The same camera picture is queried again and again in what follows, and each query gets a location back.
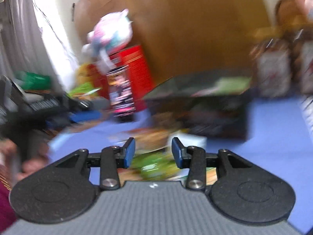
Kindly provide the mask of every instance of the dark box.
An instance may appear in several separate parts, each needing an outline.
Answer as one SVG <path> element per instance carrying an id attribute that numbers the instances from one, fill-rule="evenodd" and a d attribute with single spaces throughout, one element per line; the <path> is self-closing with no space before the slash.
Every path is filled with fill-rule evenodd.
<path id="1" fill-rule="evenodd" d="M 250 82 L 249 70 L 210 70 L 172 77 L 143 99 L 154 117 L 164 113 L 190 134 L 246 140 Z"/>

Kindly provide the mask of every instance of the red box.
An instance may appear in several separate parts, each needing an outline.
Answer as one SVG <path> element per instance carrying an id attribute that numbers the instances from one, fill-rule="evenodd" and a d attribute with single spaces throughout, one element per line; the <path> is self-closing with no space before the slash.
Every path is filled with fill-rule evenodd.
<path id="1" fill-rule="evenodd" d="M 95 88 L 100 87 L 101 89 L 97 92 L 99 96 L 102 96 L 106 99 L 109 98 L 109 86 L 108 86 L 108 79 L 106 75 L 102 75 L 97 66 L 94 64 L 87 65 L 89 76 L 92 77 L 92 84 Z"/>
<path id="2" fill-rule="evenodd" d="M 142 97 L 154 89 L 155 84 L 152 80 L 147 61 L 143 55 L 140 45 L 121 50 L 110 56 L 111 61 L 116 66 L 128 65 L 129 79 L 136 110 L 146 108 Z"/>

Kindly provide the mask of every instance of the curtain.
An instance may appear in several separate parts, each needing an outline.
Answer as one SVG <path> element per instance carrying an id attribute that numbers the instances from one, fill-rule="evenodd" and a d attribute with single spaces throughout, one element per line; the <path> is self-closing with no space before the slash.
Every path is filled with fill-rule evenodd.
<path id="1" fill-rule="evenodd" d="M 0 16 L 0 74 L 13 78 L 15 72 L 24 70 L 48 75 L 53 90 L 62 92 L 41 38 L 32 0 L 4 0 Z"/>

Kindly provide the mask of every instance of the plush toy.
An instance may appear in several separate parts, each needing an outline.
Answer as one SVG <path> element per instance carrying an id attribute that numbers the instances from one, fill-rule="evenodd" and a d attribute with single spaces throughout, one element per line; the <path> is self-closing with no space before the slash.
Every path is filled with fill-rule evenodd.
<path id="1" fill-rule="evenodd" d="M 127 14 L 125 9 L 105 15 L 87 36 L 89 44 L 83 46 L 82 52 L 100 58 L 97 67 L 102 74 L 115 68 L 109 56 L 125 48 L 132 38 L 131 21 Z"/>

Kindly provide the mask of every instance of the ribbed gray surface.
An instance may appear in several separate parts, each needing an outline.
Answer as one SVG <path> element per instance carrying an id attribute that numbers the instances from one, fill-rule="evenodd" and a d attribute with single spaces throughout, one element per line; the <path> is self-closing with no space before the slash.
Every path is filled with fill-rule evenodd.
<path id="1" fill-rule="evenodd" d="M 299 235 L 287 222 L 245 226 L 219 214 L 203 193 L 178 182 L 127 182 L 101 194 L 74 220 L 57 225 L 18 221 L 4 235 Z"/>

